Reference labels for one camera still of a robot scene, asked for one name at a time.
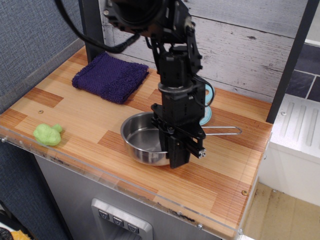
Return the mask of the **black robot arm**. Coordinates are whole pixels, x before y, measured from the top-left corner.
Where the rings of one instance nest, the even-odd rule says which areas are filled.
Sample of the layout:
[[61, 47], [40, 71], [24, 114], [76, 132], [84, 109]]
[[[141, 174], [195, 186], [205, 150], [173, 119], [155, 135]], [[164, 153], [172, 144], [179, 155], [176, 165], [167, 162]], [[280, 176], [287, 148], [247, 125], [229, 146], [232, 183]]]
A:
[[206, 82], [198, 76], [202, 56], [188, 8], [180, 0], [108, 0], [103, 13], [119, 30], [145, 37], [153, 52], [162, 103], [151, 106], [151, 122], [170, 167], [201, 157]]

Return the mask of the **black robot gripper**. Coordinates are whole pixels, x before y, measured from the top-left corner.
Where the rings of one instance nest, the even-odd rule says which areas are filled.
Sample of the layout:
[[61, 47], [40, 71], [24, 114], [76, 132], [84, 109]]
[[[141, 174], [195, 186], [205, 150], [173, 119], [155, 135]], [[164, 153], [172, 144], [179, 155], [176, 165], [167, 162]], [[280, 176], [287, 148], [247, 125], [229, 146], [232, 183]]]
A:
[[159, 142], [161, 151], [165, 152], [165, 158], [169, 159], [171, 168], [178, 168], [188, 164], [191, 153], [186, 144], [176, 137], [169, 137], [167, 130], [192, 137], [194, 141], [204, 140], [206, 134], [200, 126], [200, 120], [205, 116], [204, 86], [159, 86], [162, 104], [154, 104], [151, 109], [154, 112], [159, 128]]

